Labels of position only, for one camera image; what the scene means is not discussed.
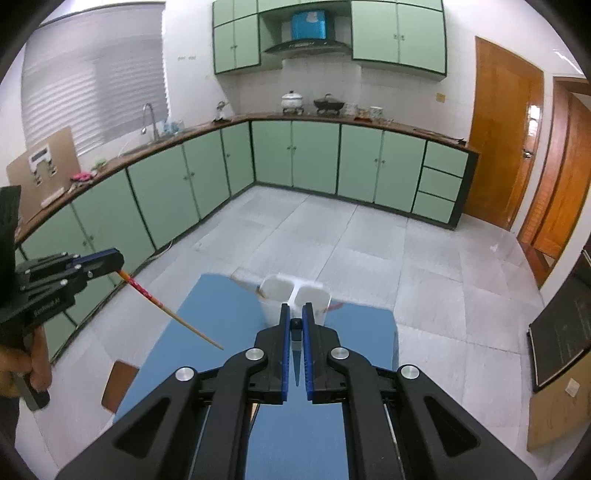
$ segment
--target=blue cloth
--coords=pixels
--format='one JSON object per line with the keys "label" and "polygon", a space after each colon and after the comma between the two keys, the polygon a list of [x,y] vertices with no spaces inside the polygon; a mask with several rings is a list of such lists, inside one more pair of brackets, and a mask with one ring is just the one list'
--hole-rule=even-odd
{"label": "blue cloth", "polygon": [[[188,365],[205,371],[220,367],[235,353],[252,347],[256,333],[266,327],[256,295],[221,275],[202,275],[178,314],[221,343],[224,350],[171,322],[139,370],[115,420],[177,368]],[[391,311],[345,303],[328,312],[325,325],[338,332],[341,345],[361,353],[372,365],[398,367],[398,332]],[[290,358],[287,402],[259,409],[249,442],[247,480],[348,478],[341,405],[308,402],[303,358],[300,367],[296,387]]]}

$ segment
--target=green cabinet door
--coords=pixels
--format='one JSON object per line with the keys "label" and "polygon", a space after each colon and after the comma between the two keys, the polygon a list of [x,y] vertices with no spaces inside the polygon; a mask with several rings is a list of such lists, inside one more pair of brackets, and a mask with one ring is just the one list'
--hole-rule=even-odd
{"label": "green cabinet door", "polygon": [[294,187],[335,193],[338,124],[294,121],[291,129]]}
{"label": "green cabinet door", "polygon": [[251,15],[234,22],[234,40],[237,69],[260,63],[258,15]]}
{"label": "green cabinet door", "polygon": [[390,2],[351,2],[354,60],[398,62],[397,8]]}
{"label": "green cabinet door", "polygon": [[255,174],[258,181],[293,186],[291,178],[291,122],[252,122]]}
{"label": "green cabinet door", "polygon": [[375,203],[410,212],[421,173],[425,140],[384,132]]}
{"label": "green cabinet door", "polygon": [[398,5],[400,63],[445,73],[446,46],[443,12]]}
{"label": "green cabinet door", "polygon": [[124,171],[92,187],[73,206],[95,251],[119,249],[128,273],[154,253]]}
{"label": "green cabinet door", "polygon": [[216,73],[236,68],[234,22],[213,29],[213,59]]}
{"label": "green cabinet door", "polygon": [[[93,253],[70,205],[59,210],[35,230],[22,243],[22,249],[31,260],[60,252],[79,255]],[[76,323],[82,322],[113,287],[108,277],[90,280],[86,288],[76,295],[76,304],[68,309],[68,314]]]}
{"label": "green cabinet door", "polygon": [[236,195],[254,181],[252,172],[251,134],[248,122],[222,130],[230,192]]}
{"label": "green cabinet door", "polygon": [[338,194],[373,202],[382,131],[343,125],[340,137]]}
{"label": "green cabinet door", "polygon": [[256,14],[256,0],[234,0],[234,20]]}
{"label": "green cabinet door", "polygon": [[219,132],[211,132],[184,143],[183,148],[197,207],[203,218],[230,196],[222,139]]}
{"label": "green cabinet door", "polygon": [[234,0],[216,0],[213,3],[213,26],[234,20]]}
{"label": "green cabinet door", "polygon": [[129,176],[157,248],[199,221],[180,145],[132,165]]}

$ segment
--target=wooden countertop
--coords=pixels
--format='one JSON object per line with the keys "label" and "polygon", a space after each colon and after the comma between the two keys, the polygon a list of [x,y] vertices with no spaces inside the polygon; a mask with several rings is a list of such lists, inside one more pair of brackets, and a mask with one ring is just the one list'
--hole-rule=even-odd
{"label": "wooden countertop", "polygon": [[237,115],[225,122],[215,124],[213,122],[209,122],[207,124],[187,128],[182,133],[179,133],[172,138],[169,138],[163,142],[159,142],[155,145],[147,146],[144,150],[135,152],[131,155],[113,158],[111,161],[107,162],[106,167],[103,170],[101,170],[99,174],[94,178],[93,183],[84,185],[70,193],[62,195],[50,206],[36,214],[29,222],[25,223],[24,225],[21,225],[20,228],[17,229],[17,245],[26,240],[27,237],[29,237],[43,222],[45,222],[50,216],[57,212],[62,206],[72,202],[76,197],[80,196],[86,190],[91,189],[94,185],[102,182],[103,180],[106,180],[107,178],[116,174],[117,172],[120,172],[124,168],[129,167],[134,163],[139,162],[145,159],[146,157],[154,155],[155,153],[158,153],[162,150],[174,147],[175,145],[180,145],[183,142],[191,140],[192,138],[199,137],[200,135],[204,135],[206,133],[218,130],[223,127],[229,127],[231,125],[237,125],[251,120],[305,120],[311,122],[330,122],[344,125],[359,125],[361,127],[378,128],[391,132],[412,135],[414,137],[424,138],[425,140],[431,140],[444,145],[449,145],[450,147],[454,147],[458,150],[462,150],[465,152],[478,153],[476,150],[470,148],[469,146],[462,147],[461,145],[458,145],[457,141],[454,141],[449,137],[439,136],[434,132],[429,132],[424,129],[412,127],[411,125],[399,124],[394,121],[381,120],[378,122],[366,122],[361,120],[355,120],[352,116],[340,116],[331,118],[317,115],[282,115],[280,113],[249,113],[245,115]]}

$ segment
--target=window blind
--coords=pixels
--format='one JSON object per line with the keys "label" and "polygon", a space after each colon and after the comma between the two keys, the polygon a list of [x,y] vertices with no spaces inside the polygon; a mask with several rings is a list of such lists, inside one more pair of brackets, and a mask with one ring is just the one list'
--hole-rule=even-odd
{"label": "window blind", "polygon": [[142,127],[142,107],[168,117],[164,4],[100,8],[35,30],[22,68],[27,147],[70,126],[78,155]]}

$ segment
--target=faucet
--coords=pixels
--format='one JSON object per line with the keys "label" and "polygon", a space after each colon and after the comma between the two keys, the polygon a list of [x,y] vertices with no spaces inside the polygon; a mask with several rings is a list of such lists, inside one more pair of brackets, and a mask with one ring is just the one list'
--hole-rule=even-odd
{"label": "faucet", "polygon": [[154,108],[152,107],[151,103],[146,103],[144,108],[142,109],[142,135],[146,133],[146,107],[150,107],[150,114],[152,115],[152,133],[154,134],[154,142],[160,140],[160,135],[158,134],[158,129],[156,128],[156,117],[154,116]]}

